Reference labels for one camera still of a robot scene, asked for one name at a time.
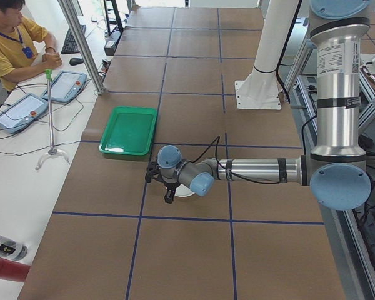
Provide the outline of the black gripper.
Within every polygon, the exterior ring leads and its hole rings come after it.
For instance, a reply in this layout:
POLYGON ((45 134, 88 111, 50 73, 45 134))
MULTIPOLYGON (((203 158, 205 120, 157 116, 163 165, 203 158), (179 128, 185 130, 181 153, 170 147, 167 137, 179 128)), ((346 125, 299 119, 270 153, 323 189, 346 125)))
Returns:
POLYGON ((163 184, 166 188, 166 194, 164 196, 164 201, 167 204, 173 203, 173 193, 176 192, 176 189, 179 187, 179 183, 177 181, 167 181, 163 179, 163 184))

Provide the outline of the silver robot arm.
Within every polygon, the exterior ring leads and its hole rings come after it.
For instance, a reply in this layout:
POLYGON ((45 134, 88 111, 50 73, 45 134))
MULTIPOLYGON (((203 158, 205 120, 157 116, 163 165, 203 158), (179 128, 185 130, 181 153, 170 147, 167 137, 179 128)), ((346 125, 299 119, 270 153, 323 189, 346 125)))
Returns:
POLYGON ((309 38, 317 50, 317 141, 297 159, 184 159, 176 146, 162 147, 155 161, 157 180, 172 203, 186 186, 204 196, 214 181, 238 179, 258 184, 297 182, 317 201, 346 211, 371 194, 366 152, 358 144, 361 38, 370 27, 369 1, 310 1, 309 38))

